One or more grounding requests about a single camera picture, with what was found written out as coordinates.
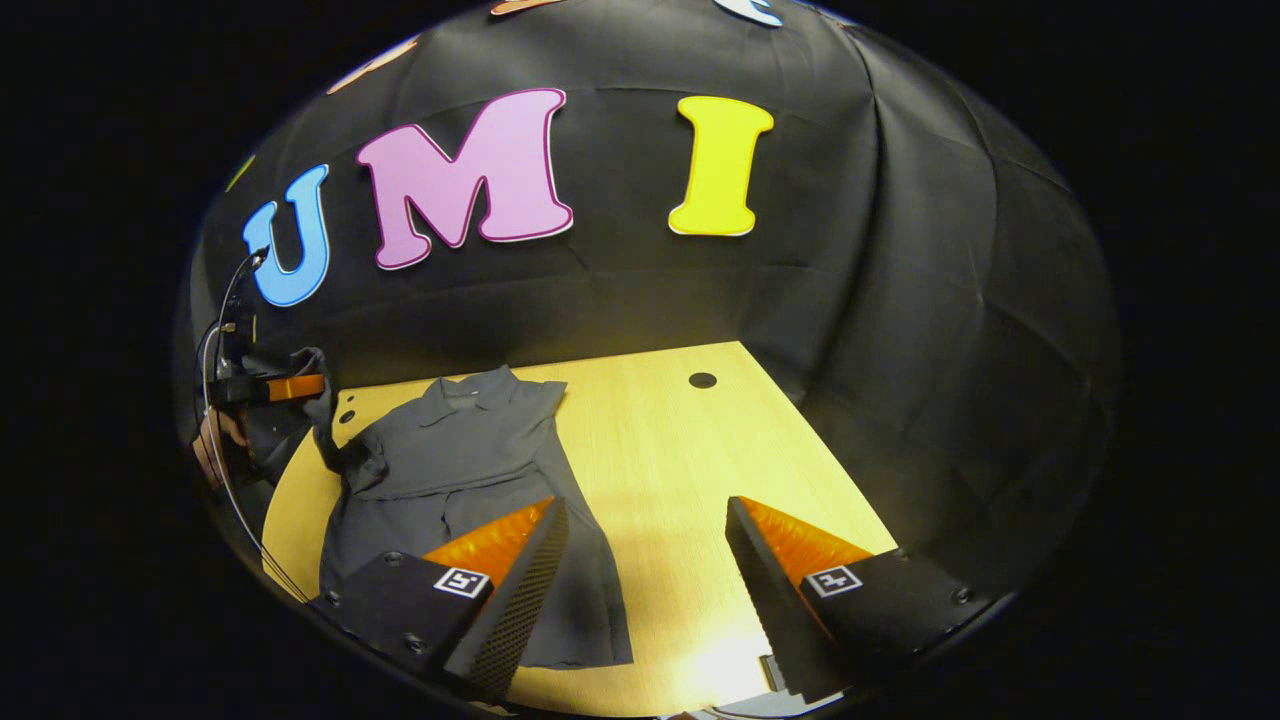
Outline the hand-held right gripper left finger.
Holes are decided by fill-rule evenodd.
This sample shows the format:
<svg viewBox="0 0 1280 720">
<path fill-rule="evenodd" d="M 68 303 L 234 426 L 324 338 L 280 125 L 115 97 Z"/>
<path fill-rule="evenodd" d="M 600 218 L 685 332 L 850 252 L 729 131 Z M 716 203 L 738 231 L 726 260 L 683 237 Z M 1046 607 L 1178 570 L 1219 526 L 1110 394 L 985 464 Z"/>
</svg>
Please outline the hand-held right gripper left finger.
<svg viewBox="0 0 1280 720">
<path fill-rule="evenodd" d="M 568 538 L 564 501 L 547 497 L 430 553 L 385 551 L 310 610 L 415 679 L 502 701 Z"/>
</svg>

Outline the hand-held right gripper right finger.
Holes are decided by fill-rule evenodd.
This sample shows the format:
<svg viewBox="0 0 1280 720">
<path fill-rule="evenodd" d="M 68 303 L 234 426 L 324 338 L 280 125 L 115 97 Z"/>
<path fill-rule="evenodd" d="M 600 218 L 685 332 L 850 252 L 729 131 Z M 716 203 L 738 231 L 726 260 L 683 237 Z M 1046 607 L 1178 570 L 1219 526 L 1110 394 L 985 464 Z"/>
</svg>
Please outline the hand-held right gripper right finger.
<svg viewBox="0 0 1280 720">
<path fill-rule="evenodd" d="M 745 496 L 726 539 L 788 691 L 865 700 L 905 683 L 997 607 L 932 559 L 879 553 Z"/>
</svg>

